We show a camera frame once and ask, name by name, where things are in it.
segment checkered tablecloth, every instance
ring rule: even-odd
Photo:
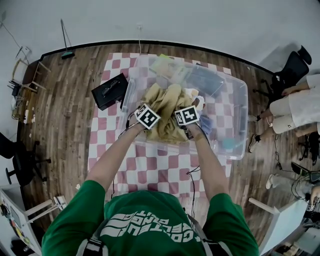
[[[129,79],[131,68],[134,67],[139,55],[139,53],[110,53],[104,67],[101,84],[120,73],[123,73]],[[211,70],[231,75],[231,70],[225,67],[177,57],[174,57],[174,59],[193,64],[200,63]],[[219,97],[228,97],[227,91],[225,93],[224,95],[222,92]],[[221,108],[214,106],[214,104],[220,104],[219,98],[216,98],[214,102],[210,102],[209,98],[206,98],[205,101],[207,114],[212,115],[210,117],[215,119],[214,123],[216,124],[216,129],[212,130],[210,138],[225,137],[228,133],[231,133],[233,108],[229,105],[222,105]],[[122,132],[118,127],[121,115],[120,103],[116,103],[104,111],[98,109],[97,105],[95,106],[91,124],[88,170],[93,167]],[[222,155],[217,157],[225,170],[226,176],[229,177],[232,161],[227,160]],[[146,146],[133,143],[115,176],[114,190],[118,192],[154,190],[170,193],[177,197],[192,197],[195,193],[195,197],[205,197],[200,172],[192,173],[195,190],[190,176],[187,175],[188,171],[193,170],[198,165],[198,156],[190,154],[188,150],[181,149],[179,152],[172,152],[157,149],[156,146],[147,146],[146,148]]]

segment wall outlet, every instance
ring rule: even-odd
[[[143,28],[144,28],[144,25],[143,25],[141,22],[138,22],[138,23],[136,24],[136,29],[137,29],[137,30],[141,31]]]

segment sneaker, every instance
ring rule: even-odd
[[[265,188],[266,188],[267,190],[269,190],[269,189],[271,188],[271,186],[272,186],[271,178],[272,178],[273,176],[274,176],[273,174],[270,174],[268,180],[266,181]]]
[[[268,180],[266,181],[265,188],[269,190],[271,187],[274,189],[276,186],[272,184],[272,177],[279,176],[279,174],[270,174]]]
[[[257,145],[260,142],[260,141],[256,141],[256,137],[257,136],[258,136],[257,134],[254,134],[252,136],[251,142],[250,142],[249,147],[248,147],[248,152],[249,153],[252,153],[256,149]]]
[[[248,122],[257,123],[257,122],[258,122],[258,117],[257,117],[257,115],[249,114],[249,115],[248,115]]]

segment person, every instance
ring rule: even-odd
[[[312,206],[315,205],[316,198],[320,197],[320,182],[312,184],[304,177],[293,179],[283,177],[279,174],[270,174],[268,180],[266,181],[265,188],[269,190],[277,187],[282,191],[294,194],[300,199],[306,199],[310,196],[310,205]]]
[[[259,255],[257,242],[241,207],[232,202],[226,174],[206,137],[195,124],[187,128],[195,139],[209,200],[203,230],[168,193],[139,190],[115,196],[104,205],[106,191],[130,144],[144,129],[137,123],[101,156],[74,198],[54,219],[42,240],[43,255],[83,255],[91,243],[102,244],[105,255],[115,256]]]
[[[295,129],[306,124],[312,125],[304,130],[298,130],[300,137],[313,132],[320,134],[320,74],[308,75],[306,82],[289,87],[282,92],[284,98],[270,104],[265,112],[259,115],[249,115],[249,122],[258,122],[261,119],[275,116],[272,127],[262,134],[254,134],[248,147],[252,153],[257,146],[274,134]]]

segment wooden floor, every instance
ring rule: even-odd
[[[138,53],[137,44],[115,44],[81,48],[75,51],[75,57],[61,59],[61,53],[44,58],[43,63],[52,72],[39,76],[37,82],[47,90],[39,90],[35,108],[35,123],[26,125],[21,130],[21,138],[27,148],[31,149],[35,140],[40,141],[38,154],[40,158],[51,158],[51,164],[43,164],[41,171],[48,177],[42,183],[38,177],[24,187],[26,203],[29,208],[64,195],[70,201],[77,192],[76,185],[81,184],[87,175],[87,161],[90,141],[91,120],[95,102],[91,90],[100,84],[102,72],[109,53]],[[249,113],[259,114],[265,109],[267,101],[253,89],[261,89],[260,80],[270,81],[271,75],[253,66],[213,53],[174,46],[153,44],[142,45],[142,53],[165,54],[230,68],[232,75],[246,82],[249,91]],[[264,121],[258,125],[248,126],[248,138],[254,133],[261,133],[268,127]],[[301,150],[294,132],[279,136],[276,141],[280,161],[285,170],[290,170],[291,161],[299,163]],[[301,165],[315,170],[310,160]],[[242,206],[248,225],[261,243],[271,220],[271,215],[248,203],[253,197],[271,207],[282,207],[294,197],[280,192],[277,188],[266,190],[265,184],[269,174],[281,173],[276,169],[274,140],[270,139],[254,153],[246,153],[240,161],[232,164],[229,179],[230,194],[233,201]],[[191,207],[190,199],[181,200]],[[196,202],[196,219],[204,223],[208,210],[208,201],[198,199]],[[43,217],[36,222],[46,230],[57,215]]]

